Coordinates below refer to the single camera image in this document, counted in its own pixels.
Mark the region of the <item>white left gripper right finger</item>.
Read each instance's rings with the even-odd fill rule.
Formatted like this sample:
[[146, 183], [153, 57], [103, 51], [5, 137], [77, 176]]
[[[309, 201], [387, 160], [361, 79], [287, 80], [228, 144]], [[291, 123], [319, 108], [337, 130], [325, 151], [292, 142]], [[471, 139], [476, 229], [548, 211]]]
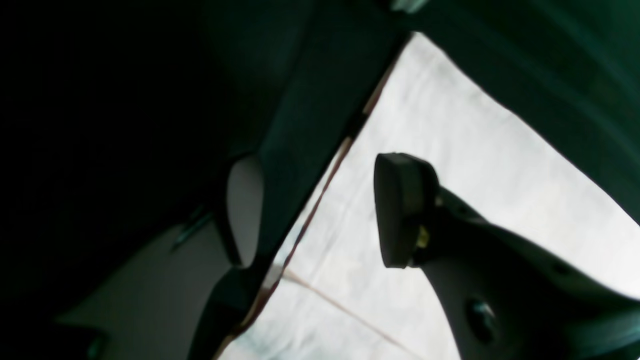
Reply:
[[637, 360], [639, 301], [499, 227], [432, 165], [379, 153], [375, 215], [386, 268], [420, 269], [462, 360]]

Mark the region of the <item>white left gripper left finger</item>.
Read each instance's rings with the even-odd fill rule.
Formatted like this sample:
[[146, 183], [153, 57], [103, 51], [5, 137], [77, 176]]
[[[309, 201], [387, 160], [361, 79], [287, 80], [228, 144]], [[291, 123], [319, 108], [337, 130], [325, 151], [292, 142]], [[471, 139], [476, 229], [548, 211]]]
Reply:
[[58, 318], [106, 333], [102, 347], [87, 351], [91, 359], [187, 359], [215, 285], [256, 257], [265, 198], [258, 156], [236, 160], [216, 189], [221, 200], [210, 209], [151, 240]]

